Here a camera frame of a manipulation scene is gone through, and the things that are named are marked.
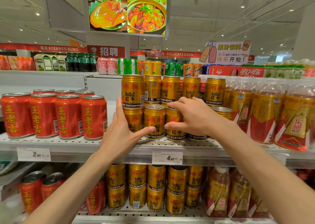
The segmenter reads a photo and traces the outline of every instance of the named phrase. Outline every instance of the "pink can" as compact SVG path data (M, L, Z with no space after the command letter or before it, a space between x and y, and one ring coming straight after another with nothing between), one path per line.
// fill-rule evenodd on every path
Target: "pink can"
M108 75L118 75L118 63L115 58L107 59Z
M97 59L97 67L99 70L99 74L107 75L107 58L98 58Z

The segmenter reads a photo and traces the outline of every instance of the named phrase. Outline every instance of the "green can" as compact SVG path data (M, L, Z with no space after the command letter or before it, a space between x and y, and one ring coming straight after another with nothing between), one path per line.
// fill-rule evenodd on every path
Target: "green can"
M118 59L118 75L128 74L128 63L126 58Z
M176 63L176 76L182 77L184 75L184 64Z
M128 74L137 74L137 60L136 59L129 59L128 60Z
M175 76L175 75L176 75L176 63L166 63L165 76Z

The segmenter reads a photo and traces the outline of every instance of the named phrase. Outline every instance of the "hand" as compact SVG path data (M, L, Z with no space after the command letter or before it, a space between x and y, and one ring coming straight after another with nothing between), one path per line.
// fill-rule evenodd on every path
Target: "hand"
M155 127L145 127L136 133L131 132L121 105L121 99L118 98L113 121L100 143L100 152L104 152L106 157L110 157L114 161L127 154L140 138L154 130Z
M176 102L168 103L168 106L178 109L184 117L184 122L169 122L164 126L166 129L216 138L225 131L227 122L230 122L208 107L202 99L195 97L192 99L181 97Z

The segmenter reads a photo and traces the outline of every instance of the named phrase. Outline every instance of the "price tag holder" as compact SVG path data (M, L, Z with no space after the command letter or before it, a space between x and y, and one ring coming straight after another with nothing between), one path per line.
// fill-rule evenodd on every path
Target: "price tag holder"
M152 164L157 165L182 165L183 152L152 152Z
M18 161L50 162L49 148L16 148Z

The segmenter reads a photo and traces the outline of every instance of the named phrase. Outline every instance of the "bowl of stew picture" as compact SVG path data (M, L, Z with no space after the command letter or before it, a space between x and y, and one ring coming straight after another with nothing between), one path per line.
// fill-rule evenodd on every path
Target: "bowl of stew picture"
M133 0L128 4L128 32L161 35L166 26L166 8L155 0Z

